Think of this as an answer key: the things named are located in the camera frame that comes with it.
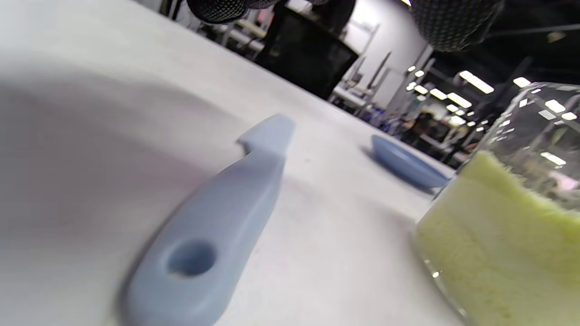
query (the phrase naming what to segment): white wall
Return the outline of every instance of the white wall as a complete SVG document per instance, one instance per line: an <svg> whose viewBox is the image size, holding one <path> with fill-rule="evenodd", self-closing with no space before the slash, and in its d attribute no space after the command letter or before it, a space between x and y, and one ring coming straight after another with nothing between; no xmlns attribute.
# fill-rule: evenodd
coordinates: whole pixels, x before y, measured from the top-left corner
<svg viewBox="0 0 580 326"><path fill-rule="evenodd" d="M380 24L377 35L366 52L361 72L362 85L368 84L387 52L392 51L387 66L391 72L379 88L374 101L386 107L403 82L404 73L425 48L426 42L417 32L400 0L357 0L353 20L359 23Z"/></svg>

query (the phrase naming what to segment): ceiling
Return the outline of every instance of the ceiling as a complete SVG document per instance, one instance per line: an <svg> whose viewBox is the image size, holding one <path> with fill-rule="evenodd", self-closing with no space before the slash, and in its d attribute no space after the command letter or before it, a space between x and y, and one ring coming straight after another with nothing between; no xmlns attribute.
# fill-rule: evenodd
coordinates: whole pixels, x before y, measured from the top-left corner
<svg viewBox="0 0 580 326"><path fill-rule="evenodd" d="M435 52L425 81L477 104L489 96L469 84L458 89L454 76L468 70L497 90L527 56L533 61L522 77L580 84L580 0L507 0L483 43L463 52ZM519 90L512 81L509 86L507 100Z"/></svg>

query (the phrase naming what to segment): white table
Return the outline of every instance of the white table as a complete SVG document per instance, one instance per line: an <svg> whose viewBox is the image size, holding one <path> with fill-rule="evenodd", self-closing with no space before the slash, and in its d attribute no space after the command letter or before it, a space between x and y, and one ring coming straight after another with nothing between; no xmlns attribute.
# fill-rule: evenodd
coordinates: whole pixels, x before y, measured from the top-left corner
<svg viewBox="0 0 580 326"><path fill-rule="evenodd" d="M367 101L356 96L355 94L352 94L351 92L349 92L348 90L345 90L344 88L337 86L334 87L334 90L332 91L332 95L339 97L351 104L354 104L355 106L358 107L358 109L362 109L367 105Z"/></svg>
<svg viewBox="0 0 580 326"><path fill-rule="evenodd" d="M370 126L134 2L3 1L0 26L0 325L103 325L275 113L298 125L280 200L217 325L461 325L409 245L432 197L363 154Z"/></svg>

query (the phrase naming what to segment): table surface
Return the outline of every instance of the table surface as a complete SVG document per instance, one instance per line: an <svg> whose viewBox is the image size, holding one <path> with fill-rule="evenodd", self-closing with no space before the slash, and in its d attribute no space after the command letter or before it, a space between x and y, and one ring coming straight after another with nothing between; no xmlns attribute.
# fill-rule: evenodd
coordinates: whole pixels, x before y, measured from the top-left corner
<svg viewBox="0 0 580 326"><path fill-rule="evenodd" d="M131 1L3 1L0 26L0 324L106 323L165 219L283 113L280 199L217 325L461 325L409 242L432 195L369 157L377 130Z"/></svg>

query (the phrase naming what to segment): person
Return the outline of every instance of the person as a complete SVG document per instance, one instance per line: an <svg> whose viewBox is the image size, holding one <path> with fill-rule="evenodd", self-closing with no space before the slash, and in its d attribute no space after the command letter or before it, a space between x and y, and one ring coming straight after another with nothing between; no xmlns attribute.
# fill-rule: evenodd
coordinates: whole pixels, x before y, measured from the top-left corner
<svg viewBox="0 0 580 326"><path fill-rule="evenodd" d="M329 1L322 5L313 5L311 12L316 17L316 22L340 37L349 23L355 5L356 0Z"/></svg>
<svg viewBox="0 0 580 326"><path fill-rule="evenodd" d="M412 144L425 134L429 127L431 127L431 122L433 121L433 113L431 112L421 112L413 125L403 133L402 141Z"/></svg>

